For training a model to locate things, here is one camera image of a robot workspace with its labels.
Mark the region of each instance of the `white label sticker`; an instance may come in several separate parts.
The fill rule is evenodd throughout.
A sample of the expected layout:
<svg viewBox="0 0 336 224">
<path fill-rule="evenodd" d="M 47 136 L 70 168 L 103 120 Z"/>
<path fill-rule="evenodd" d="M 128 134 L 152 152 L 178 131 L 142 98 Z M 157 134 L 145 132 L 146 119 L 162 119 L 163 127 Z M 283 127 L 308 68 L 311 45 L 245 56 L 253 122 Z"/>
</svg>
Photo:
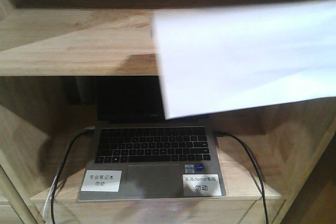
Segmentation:
<svg viewBox="0 0 336 224">
<path fill-rule="evenodd" d="M 81 191 L 119 191 L 120 170 L 87 170 Z"/>
<path fill-rule="evenodd" d="M 217 174 L 184 174 L 184 196 L 221 196 Z"/>
</svg>

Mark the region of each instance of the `laptop touchpad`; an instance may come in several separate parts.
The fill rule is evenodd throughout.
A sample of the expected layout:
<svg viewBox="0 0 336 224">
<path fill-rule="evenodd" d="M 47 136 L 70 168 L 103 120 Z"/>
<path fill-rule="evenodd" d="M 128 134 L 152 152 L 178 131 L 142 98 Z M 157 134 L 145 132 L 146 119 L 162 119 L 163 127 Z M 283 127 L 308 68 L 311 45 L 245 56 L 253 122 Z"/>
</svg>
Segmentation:
<svg viewBox="0 0 336 224">
<path fill-rule="evenodd" d="M 180 165 L 129 165 L 126 195 L 183 195 Z"/>
</svg>

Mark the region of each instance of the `laptop charging cable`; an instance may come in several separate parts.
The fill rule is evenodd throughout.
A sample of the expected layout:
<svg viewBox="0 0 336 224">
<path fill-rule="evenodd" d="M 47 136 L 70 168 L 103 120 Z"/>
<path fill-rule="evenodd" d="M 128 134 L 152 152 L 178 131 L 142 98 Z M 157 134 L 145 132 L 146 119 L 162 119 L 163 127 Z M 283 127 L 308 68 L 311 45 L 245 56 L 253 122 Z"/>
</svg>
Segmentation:
<svg viewBox="0 0 336 224">
<path fill-rule="evenodd" d="M 60 163 L 60 165 L 59 165 L 59 167 L 58 167 L 58 169 L 56 171 L 55 178 L 54 178 L 54 180 L 53 180 L 53 182 L 51 184 L 51 187 L 50 187 L 50 190 L 49 190 L 46 202 L 45 202 L 44 207 L 43 207 L 42 218 L 45 220 L 46 223 L 48 223 L 47 222 L 47 209 L 48 209 L 48 205 L 49 205 L 49 201 L 50 201 L 51 221 L 52 221 L 52 224 L 56 224 L 56 222 L 55 222 L 55 214 L 54 214 L 54 201 L 55 201 L 55 194 L 56 194 L 57 184 L 58 184 L 60 175 L 61 175 L 61 173 L 63 171 L 63 168 L 65 166 L 66 160 L 68 158 L 68 155 L 70 153 L 70 150 L 71 150 L 73 144 L 75 143 L 76 139 L 79 138 L 79 137 L 81 137 L 81 136 L 92 136 L 93 133 L 94 133 L 94 131 L 95 131 L 95 127 L 91 126 L 91 127 L 87 127 L 87 128 L 78 130 L 78 131 L 74 132 L 73 134 L 71 134 L 74 137 L 70 138 L 69 141 L 68 141 L 68 145 L 67 145 L 66 150 L 64 152 L 64 155 L 63 155 L 63 158 L 62 158 L 62 162 Z"/>
<path fill-rule="evenodd" d="M 264 212 L 265 212 L 265 220 L 266 220 L 266 224 L 269 224 L 268 222 L 268 213 L 267 213 L 267 205 L 266 205 L 266 199 L 265 199 L 265 188 L 264 188 L 264 183 L 262 181 L 262 177 L 261 177 L 261 172 L 258 168 L 257 165 L 257 161 L 254 158 L 254 154 L 252 152 L 252 150 L 248 147 L 248 145 L 246 143 L 244 143 L 241 139 L 239 139 L 238 137 L 232 135 L 231 133 L 228 132 L 221 132 L 221 131 L 214 131 L 213 132 L 215 137 L 223 137 L 223 136 L 229 136 L 233 139 L 235 139 L 236 141 L 238 141 L 239 144 L 241 144 L 241 146 L 244 148 L 245 152 L 247 153 L 247 156 L 249 157 L 249 159 L 251 160 L 253 167 L 257 173 L 259 182 L 260 182 L 260 188 L 261 188 L 261 197 L 262 197 L 262 203 L 264 204 Z"/>
</svg>

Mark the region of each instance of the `laptop keyboard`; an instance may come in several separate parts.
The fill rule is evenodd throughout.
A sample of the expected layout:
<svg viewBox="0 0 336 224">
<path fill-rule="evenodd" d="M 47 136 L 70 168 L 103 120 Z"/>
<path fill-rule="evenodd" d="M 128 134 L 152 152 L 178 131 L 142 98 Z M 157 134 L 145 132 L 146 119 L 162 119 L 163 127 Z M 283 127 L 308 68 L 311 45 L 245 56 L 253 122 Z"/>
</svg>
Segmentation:
<svg viewBox="0 0 336 224">
<path fill-rule="evenodd" d="M 204 127 L 102 129 L 95 163 L 211 160 Z"/>
</svg>

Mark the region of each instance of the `white paper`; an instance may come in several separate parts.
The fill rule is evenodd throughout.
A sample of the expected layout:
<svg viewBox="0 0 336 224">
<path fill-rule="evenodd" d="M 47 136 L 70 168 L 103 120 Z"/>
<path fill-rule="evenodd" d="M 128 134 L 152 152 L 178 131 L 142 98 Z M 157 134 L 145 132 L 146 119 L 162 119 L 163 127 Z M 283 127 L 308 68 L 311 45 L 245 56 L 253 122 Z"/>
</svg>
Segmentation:
<svg viewBox="0 0 336 224">
<path fill-rule="evenodd" d="M 336 1 L 157 11 L 166 118 L 336 96 Z"/>
<path fill-rule="evenodd" d="M 217 174 L 184 174 L 184 196 L 221 196 Z"/>
<path fill-rule="evenodd" d="M 87 170 L 81 191 L 119 191 L 120 170 Z"/>
</svg>

